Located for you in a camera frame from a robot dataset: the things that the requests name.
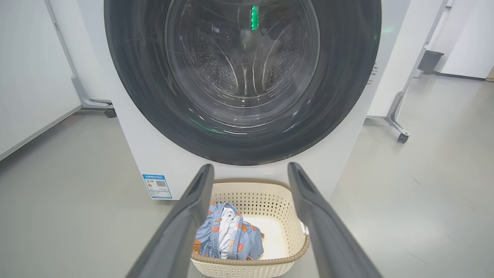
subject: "white fabric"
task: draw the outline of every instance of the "white fabric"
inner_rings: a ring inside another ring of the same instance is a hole
[[[230,241],[238,231],[237,224],[239,222],[239,216],[231,208],[223,208],[221,214],[221,221],[219,223],[219,254],[222,259],[228,258],[230,251]]]

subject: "qr code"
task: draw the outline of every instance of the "qr code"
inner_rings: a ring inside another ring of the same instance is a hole
[[[165,181],[156,181],[156,184],[157,184],[158,186],[166,186]]]

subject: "white panel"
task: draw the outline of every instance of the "white panel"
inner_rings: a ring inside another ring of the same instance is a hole
[[[42,0],[0,1],[0,159],[81,105]]]
[[[478,0],[442,73],[486,78],[494,66],[494,1]]]
[[[439,63],[434,69],[435,71],[442,72],[477,2],[478,0],[455,0],[454,6],[450,9],[441,32],[436,37],[434,46],[430,49],[444,53],[444,56],[439,60]]]
[[[413,0],[410,2],[368,116],[384,117],[388,114],[395,95],[407,84],[431,27],[445,4],[443,0]],[[384,36],[387,30],[383,29],[382,32]]]
[[[110,100],[77,0],[49,0],[82,86],[89,99]]]

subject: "caster wheel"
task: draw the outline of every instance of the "caster wheel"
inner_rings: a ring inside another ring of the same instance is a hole
[[[408,140],[408,136],[404,134],[400,134],[400,136],[398,136],[398,142],[400,143],[405,143],[407,140]]]
[[[115,118],[117,116],[117,113],[115,112],[115,109],[108,109],[105,111],[105,115],[108,118]]]

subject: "basket rim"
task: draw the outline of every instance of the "basket rim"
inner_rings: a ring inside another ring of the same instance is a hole
[[[214,184],[225,184],[225,183],[259,183],[259,184],[272,184],[283,186],[284,188],[290,190],[290,186],[279,181],[265,180],[265,179],[218,179],[214,180]],[[305,242],[302,249],[298,251],[295,255],[281,258],[281,259],[269,259],[269,260],[227,260],[227,259],[217,259],[211,257],[204,257],[198,254],[192,253],[191,259],[193,261],[198,261],[202,263],[210,263],[217,265],[227,265],[227,266],[269,266],[269,265],[280,265],[293,263],[294,261],[300,259],[305,253],[310,245],[310,236],[305,235]]]

